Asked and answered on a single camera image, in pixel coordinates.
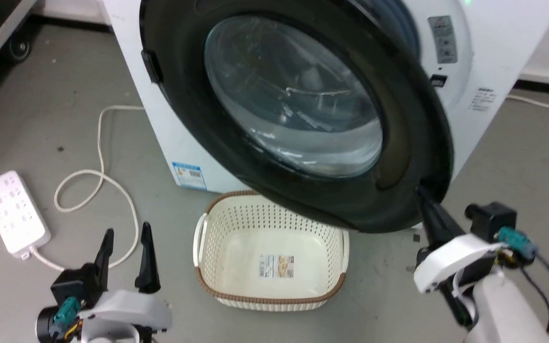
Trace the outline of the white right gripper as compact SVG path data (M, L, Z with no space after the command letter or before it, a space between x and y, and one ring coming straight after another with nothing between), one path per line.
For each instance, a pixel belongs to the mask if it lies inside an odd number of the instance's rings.
M489 252L496 252L508 246L501 242L488 243L472 233L466 234L422 185L415 187L415 200L428 247L435 249L414 271L414 283L419 293L433 291L448 277Z

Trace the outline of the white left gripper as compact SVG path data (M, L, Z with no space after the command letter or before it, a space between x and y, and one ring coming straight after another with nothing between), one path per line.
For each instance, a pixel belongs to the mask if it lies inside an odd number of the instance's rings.
M107 290L109 259L113 252L115 232L105 231L100 249L94 259L99 290ZM144 222L140 237L142 258L139 275L134 286L139 293L127 290L104 292L90 310L80 312L82 329L96 333L120 333L128 327L143 326L152 330L169 330L172 327L172 311L168 303L153 295L161 289L154 237L149 222Z

